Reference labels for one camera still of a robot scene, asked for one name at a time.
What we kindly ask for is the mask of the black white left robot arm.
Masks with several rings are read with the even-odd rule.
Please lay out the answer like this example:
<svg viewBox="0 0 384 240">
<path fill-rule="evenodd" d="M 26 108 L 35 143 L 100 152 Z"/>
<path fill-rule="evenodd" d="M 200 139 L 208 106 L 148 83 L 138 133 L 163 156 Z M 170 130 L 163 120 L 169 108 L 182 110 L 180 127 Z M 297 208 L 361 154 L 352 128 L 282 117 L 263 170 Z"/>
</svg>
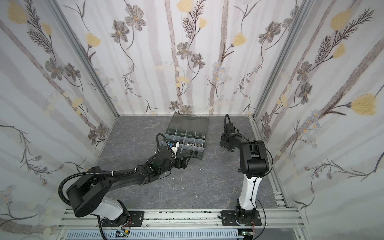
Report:
<svg viewBox="0 0 384 240">
<path fill-rule="evenodd" d="M 108 192 L 132 185 L 146 185 L 164 178 L 173 168 L 185 169 L 191 156 L 177 156 L 178 142 L 156 135 L 157 150 L 142 165 L 121 171 L 102 170 L 99 166 L 87 172 L 66 177 L 59 184 L 60 199 L 72 207 L 77 218 L 97 217 L 98 226 L 124 228 L 132 224 L 132 216 L 121 200 L 112 200 Z"/>
</svg>

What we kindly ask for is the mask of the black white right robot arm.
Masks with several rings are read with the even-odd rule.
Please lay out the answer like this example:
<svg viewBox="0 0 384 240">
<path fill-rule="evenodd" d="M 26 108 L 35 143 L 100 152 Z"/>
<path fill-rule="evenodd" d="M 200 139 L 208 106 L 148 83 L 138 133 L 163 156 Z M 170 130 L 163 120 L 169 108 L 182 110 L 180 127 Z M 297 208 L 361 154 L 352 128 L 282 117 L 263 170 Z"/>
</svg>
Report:
<svg viewBox="0 0 384 240">
<path fill-rule="evenodd" d="M 234 213 L 222 213 L 223 225 L 261 226 L 256 196 L 261 180 L 271 171 L 265 143 L 244 137 L 230 116 L 225 115 L 220 146 L 229 152 L 239 150 L 240 173 L 243 174 L 242 191 Z"/>
</svg>

